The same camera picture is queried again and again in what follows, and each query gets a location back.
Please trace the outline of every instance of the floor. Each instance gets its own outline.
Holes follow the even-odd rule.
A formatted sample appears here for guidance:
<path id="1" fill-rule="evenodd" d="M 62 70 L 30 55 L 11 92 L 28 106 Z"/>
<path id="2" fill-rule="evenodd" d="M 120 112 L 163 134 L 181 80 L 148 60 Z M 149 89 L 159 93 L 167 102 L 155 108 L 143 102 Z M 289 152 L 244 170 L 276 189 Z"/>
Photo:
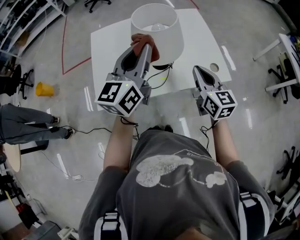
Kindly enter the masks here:
<path id="1" fill-rule="evenodd" d="M 82 131 L 111 129 L 114 117 L 97 111 L 95 104 L 92 104 L 94 111 L 88 111 L 85 101 L 85 87 L 90 98 L 95 97 L 89 59 L 90 33 L 129 18 L 136 8 L 150 2 L 166 3 L 165 0 L 113 0 L 111 5 L 99 2 L 89 14 L 83 1 L 78 1 L 68 10 L 67 19 L 62 17 L 54 22 L 45 36 L 41 33 L 21 59 L 23 69 L 34 68 L 31 80 L 35 84 L 42 81 L 54 85 L 56 96 L 37 97 L 33 89 L 28 89 L 28 99 L 20 101 L 21 106 L 41 111 L 50 109 L 52 115 L 61 117 L 62 126 L 71 125 Z M 171 2 L 175 8 L 199 8 L 219 46 L 228 49 L 236 70 L 231 70 L 232 81 L 226 85 L 239 103 L 228 122 L 240 158 L 263 187 L 280 189 L 281 181 L 275 173 L 284 163 L 283 150 L 298 146 L 300 140 L 299 101 L 290 97 L 284 105 L 280 95 L 273 98 L 264 90 L 276 82 L 267 69 L 276 66 L 279 47 L 257 62 L 252 57 L 273 42 L 278 33 L 288 33 L 287 26 L 274 9 L 261 0 Z M 19 101 L 17 97 L 1 96 L 1 103 L 5 102 L 17 104 Z M 205 140 L 199 131 L 203 122 L 190 90 L 155 97 L 148 107 L 143 106 L 136 113 L 139 132 L 155 124 L 168 123 L 183 134 L 180 118 L 186 118 L 193 138 Z M 50 141 L 43 152 L 45 156 L 40 151 L 22 156 L 22 168 L 16 176 L 26 192 L 42 203 L 50 219 L 62 226 L 77 228 L 96 184 L 95 181 L 77 183 L 70 177 L 66 179 L 57 154 L 69 175 L 96 180 L 103 165 L 99 145 L 105 149 L 108 138 L 105 130 L 88 135 L 76 133 L 68 141 Z"/>

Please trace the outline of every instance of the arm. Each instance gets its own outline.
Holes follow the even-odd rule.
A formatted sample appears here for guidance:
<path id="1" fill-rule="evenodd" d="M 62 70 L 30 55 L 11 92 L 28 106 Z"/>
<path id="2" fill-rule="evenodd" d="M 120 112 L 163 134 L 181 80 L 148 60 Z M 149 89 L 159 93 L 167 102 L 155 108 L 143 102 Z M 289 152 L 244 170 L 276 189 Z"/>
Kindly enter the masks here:
<path id="1" fill-rule="evenodd" d="M 212 132 L 214 135 L 217 162 L 224 168 L 227 168 L 231 162 L 239 160 L 227 121 L 220 120 L 212 129 Z"/>
<path id="2" fill-rule="evenodd" d="M 120 119 L 119 116 L 115 119 L 105 151 L 103 170 L 108 166 L 119 167 L 126 171 L 129 168 L 134 126 L 123 124 Z M 133 114 L 127 120 L 134 122 Z"/>

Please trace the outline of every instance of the lamp shade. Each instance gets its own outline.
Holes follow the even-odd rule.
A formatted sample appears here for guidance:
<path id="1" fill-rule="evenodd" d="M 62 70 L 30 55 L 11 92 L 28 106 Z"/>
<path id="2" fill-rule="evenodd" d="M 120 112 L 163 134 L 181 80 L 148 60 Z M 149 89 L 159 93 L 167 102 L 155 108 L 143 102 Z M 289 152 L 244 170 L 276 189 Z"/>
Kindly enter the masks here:
<path id="1" fill-rule="evenodd" d="M 153 65 L 172 63 L 183 52 L 184 41 L 178 15 L 165 4 L 147 4 L 134 11 L 131 15 L 131 35 L 136 33 L 153 37 L 160 56 Z"/>

